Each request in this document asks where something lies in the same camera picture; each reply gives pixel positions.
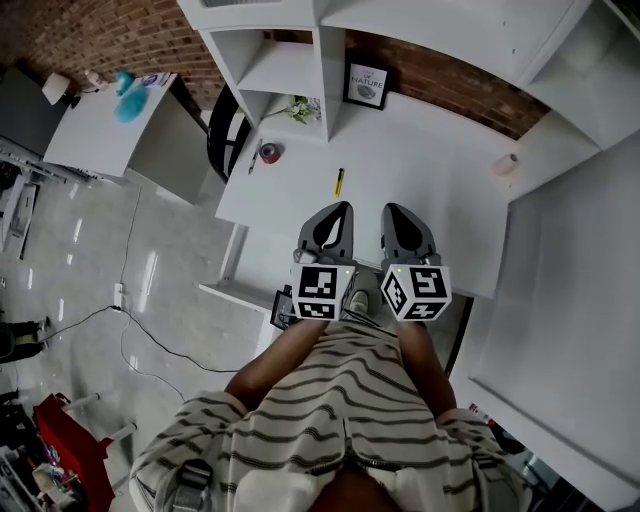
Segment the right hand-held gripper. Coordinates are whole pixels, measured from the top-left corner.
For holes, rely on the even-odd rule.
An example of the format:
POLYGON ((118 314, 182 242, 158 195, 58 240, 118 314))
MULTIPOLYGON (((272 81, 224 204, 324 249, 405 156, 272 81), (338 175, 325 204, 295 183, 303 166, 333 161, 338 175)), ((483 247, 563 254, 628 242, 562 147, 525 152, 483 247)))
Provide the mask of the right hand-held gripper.
POLYGON ((398 322, 431 322, 452 301, 450 272, 430 228, 411 210, 387 203, 381 294, 398 322))

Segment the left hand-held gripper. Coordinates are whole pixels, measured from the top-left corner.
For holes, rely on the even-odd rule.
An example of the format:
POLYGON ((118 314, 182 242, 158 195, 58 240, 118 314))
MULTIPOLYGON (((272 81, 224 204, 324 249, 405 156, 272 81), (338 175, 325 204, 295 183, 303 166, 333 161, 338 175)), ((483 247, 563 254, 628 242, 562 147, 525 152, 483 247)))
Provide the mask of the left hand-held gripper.
POLYGON ((347 201, 330 204, 303 224, 291 266, 297 318, 340 319, 356 276, 353 240, 354 211, 347 201))

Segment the white drawer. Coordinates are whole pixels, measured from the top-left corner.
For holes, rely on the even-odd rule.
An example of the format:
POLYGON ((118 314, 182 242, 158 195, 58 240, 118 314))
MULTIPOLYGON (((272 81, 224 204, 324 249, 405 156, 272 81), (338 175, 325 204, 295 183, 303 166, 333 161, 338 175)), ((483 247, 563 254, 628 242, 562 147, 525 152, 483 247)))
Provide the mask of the white drawer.
POLYGON ((276 292, 291 282, 296 241, 235 224, 217 280, 202 291, 269 316, 276 292))

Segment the person's left forearm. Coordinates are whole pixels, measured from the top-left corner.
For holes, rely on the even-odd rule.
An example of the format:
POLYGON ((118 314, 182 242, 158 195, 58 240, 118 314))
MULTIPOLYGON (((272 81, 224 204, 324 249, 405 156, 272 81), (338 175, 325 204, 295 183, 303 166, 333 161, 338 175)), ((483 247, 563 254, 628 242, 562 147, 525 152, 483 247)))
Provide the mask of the person's left forearm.
POLYGON ((295 323, 241 368, 224 392, 236 398, 248 411, 256 410, 271 389, 305 361, 329 324, 329 321, 320 320, 295 323))

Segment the white desk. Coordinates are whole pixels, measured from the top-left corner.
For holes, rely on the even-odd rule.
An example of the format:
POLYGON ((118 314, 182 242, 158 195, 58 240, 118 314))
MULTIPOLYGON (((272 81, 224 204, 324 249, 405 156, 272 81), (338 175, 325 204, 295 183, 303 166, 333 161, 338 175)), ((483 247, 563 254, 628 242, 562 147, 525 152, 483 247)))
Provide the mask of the white desk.
POLYGON ((381 211, 398 203, 431 229, 460 293, 490 298, 501 266, 509 203, 598 152, 587 136, 556 113, 521 139, 418 100, 390 94, 381 111, 343 106, 333 135, 322 140, 288 119, 265 119, 247 140, 225 187, 221 219, 296 239, 302 224, 336 200, 354 209, 354 255, 381 261, 381 211), (283 146, 272 165, 258 140, 283 146), (493 172, 506 154, 519 158, 505 176, 493 172), (338 170, 345 169, 340 198, 338 170))

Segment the person's grey trousers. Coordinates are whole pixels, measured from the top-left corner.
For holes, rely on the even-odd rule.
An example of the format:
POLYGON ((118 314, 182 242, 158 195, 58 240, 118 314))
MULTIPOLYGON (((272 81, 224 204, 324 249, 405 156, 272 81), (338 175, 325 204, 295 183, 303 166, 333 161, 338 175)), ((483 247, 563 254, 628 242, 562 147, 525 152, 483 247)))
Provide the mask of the person's grey trousers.
POLYGON ((383 296, 381 293, 382 275, 378 270, 367 266, 359 266, 353 281, 352 294, 363 291, 369 300, 368 312, 375 315, 383 308, 383 296))

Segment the black battery box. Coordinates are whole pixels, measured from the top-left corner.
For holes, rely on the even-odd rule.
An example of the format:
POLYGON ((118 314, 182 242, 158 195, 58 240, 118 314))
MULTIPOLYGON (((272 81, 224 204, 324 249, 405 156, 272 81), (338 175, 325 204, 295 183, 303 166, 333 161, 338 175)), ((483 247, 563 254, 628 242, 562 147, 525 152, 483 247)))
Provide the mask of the black battery box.
POLYGON ((286 284, 282 290, 276 291, 270 316, 270 324, 284 331, 296 322, 297 318, 292 300, 292 287, 286 284))

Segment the black chair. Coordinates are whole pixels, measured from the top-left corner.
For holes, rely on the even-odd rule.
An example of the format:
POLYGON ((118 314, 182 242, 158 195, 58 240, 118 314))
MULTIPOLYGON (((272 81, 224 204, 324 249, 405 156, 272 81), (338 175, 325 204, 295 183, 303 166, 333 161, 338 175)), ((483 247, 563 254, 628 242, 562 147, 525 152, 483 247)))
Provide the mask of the black chair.
POLYGON ((243 118, 233 139, 229 132, 236 114, 241 113, 238 101, 226 84, 218 96, 207 127, 207 156, 209 163, 224 184, 227 184, 245 142, 252 131, 251 123, 243 118))

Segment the black framed leaf picture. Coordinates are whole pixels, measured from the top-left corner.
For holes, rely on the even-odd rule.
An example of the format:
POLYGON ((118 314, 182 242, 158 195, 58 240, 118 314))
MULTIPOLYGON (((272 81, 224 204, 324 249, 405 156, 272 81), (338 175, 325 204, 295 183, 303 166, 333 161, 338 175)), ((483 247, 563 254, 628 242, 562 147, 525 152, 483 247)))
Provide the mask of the black framed leaf picture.
POLYGON ((345 103, 383 110, 390 73, 387 69, 364 63, 345 63, 343 101, 345 103))

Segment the white cabinet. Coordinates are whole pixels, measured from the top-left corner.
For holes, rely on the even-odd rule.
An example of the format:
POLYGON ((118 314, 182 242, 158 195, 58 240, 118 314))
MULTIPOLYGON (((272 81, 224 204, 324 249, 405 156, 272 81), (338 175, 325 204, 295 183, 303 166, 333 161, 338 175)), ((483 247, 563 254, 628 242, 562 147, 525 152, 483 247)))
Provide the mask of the white cabinet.
POLYGON ((640 131, 514 202, 469 381, 599 507, 640 501, 640 131))

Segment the white side table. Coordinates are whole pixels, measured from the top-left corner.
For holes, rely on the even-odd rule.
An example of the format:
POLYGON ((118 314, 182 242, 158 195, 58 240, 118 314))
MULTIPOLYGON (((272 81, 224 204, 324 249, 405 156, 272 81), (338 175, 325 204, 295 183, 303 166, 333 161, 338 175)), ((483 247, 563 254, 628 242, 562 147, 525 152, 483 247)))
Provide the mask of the white side table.
POLYGON ((198 201, 209 171, 206 132, 176 99, 178 75, 153 86, 142 112, 124 123, 116 118, 117 86, 83 93, 68 108, 43 161, 90 174, 155 185, 181 200, 198 201))

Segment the white table lamp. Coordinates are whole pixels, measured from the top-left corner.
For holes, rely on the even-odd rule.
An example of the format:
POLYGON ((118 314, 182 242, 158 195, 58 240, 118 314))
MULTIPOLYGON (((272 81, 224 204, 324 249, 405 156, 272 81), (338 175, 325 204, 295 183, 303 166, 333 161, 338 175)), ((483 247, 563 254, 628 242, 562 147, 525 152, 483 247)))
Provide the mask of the white table lamp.
POLYGON ((58 73, 51 73, 42 87, 42 93, 51 105, 64 104, 75 108, 81 97, 71 90, 71 80, 58 73))

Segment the low white rack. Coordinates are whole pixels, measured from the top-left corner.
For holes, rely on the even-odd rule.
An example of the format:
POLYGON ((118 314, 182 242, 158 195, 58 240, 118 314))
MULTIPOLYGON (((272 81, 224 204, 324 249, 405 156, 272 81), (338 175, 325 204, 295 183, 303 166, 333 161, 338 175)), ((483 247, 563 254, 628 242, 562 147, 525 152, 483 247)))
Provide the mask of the low white rack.
POLYGON ((21 170, 12 187, 0 195, 0 253, 24 258, 38 189, 31 172, 21 170))

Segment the red table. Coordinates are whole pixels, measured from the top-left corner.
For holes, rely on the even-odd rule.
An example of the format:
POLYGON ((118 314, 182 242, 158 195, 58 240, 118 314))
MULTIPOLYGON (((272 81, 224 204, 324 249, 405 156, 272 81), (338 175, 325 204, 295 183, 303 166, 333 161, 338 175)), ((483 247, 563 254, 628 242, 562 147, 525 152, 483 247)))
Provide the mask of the red table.
POLYGON ((99 393, 70 401, 62 393, 48 395, 34 407, 36 425, 44 443, 53 448, 61 467, 79 479, 88 502, 89 512, 109 512, 115 491, 109 480, 105 461, 108 449, 131 436, 137 425, 129 422, 101 439, 76 421, 70 412, 101 399, 99 393))

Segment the grey metal cabinet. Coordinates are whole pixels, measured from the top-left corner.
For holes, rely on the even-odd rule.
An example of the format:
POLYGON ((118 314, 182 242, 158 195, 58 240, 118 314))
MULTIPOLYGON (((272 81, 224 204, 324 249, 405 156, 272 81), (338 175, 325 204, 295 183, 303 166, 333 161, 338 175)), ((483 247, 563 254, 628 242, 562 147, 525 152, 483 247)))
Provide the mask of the grey metal cabinet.
POLYGON ((51 105, 41 87, 15 66, 0 74, 0 136, 40 157, 67 106, 51 105))

